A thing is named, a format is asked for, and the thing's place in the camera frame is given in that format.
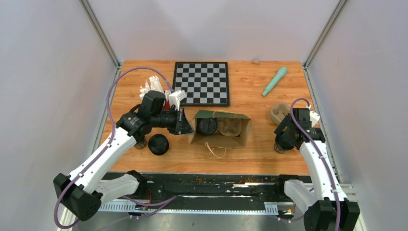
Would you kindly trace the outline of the green paper bag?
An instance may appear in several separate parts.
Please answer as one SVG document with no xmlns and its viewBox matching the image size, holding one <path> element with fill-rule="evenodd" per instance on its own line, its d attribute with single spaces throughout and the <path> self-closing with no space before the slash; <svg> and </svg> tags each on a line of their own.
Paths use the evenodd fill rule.
<svg viewBox="0 0 408 231">
<path fill-rule="evenodd" d="M 214 153 L 214 148 L 242 148 L 247 145 L 252 120 L 244 114 L 222 110 L 199 110 L 191 121 L 195 133 L 189 135 L 190 145 L 202 146 Z"/>
</svg>

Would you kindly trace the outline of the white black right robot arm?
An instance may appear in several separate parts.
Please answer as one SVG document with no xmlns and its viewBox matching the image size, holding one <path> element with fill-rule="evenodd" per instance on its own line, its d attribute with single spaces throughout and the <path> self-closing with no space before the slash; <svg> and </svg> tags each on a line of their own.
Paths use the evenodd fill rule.
<svg viewBox="0 0 408 231">
<path fill-rule="evenodd" d="M 352 231 L 360 215 L 359 205 L 341 188 L 330 166 L 323 132 L 313 126 L 311 114 L 308 108 L 292 108 L 274 131 L 274 149 L 278 153 L 300 151 L 314 190 L 289 175 L 275 187 L 275 195 L 281 201 L 290 198 L 298 206 L 307 231 Z"/>
</svg>

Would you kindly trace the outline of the clear brown plastic cup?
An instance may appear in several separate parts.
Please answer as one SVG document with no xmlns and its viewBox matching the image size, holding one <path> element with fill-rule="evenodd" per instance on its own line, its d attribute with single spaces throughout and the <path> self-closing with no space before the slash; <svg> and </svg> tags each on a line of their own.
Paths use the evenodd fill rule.
<svg viewBox="0 0 408 231">
<path fill-rule="evenodd" d="M 277 152 L 277 153 L 283 154 L 283 153 L 287 152 L 286 149 L 282 148 L 280 145 L 278 145 L 276 143 L 274 144 L 273 147 L 274 147 L 274 151 Z"/>
</svg>

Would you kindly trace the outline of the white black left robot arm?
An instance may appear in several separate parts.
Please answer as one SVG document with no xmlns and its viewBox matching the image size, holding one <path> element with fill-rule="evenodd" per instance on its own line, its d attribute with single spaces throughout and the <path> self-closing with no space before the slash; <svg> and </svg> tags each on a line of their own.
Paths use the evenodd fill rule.
<svg viewBox="0 0 408 231">
<path fill-rule="evenodd" d="M 58 208 L 63 204 L 79 221 L 94 216 L 101 205 L 124 195 L 141 199 L 147 194 L 146 178 L 135 170 L 106 182 L 102 178 L 112 165 L 132 147 L 146 145 L 145 136 L 152 128 L 166 128 L 174 135 L 190 135 L 195 130 L 188 122 L 180 102 L 186 98 L 183 90 L 169 96 L 150 90 L 142 102 L 131 108 L 114 124 L 111 134 L 80 166 L 68 175 L 58 174 L 53 185 L 58 197 L 54 209 L 58 222 Z"/>
</svg>

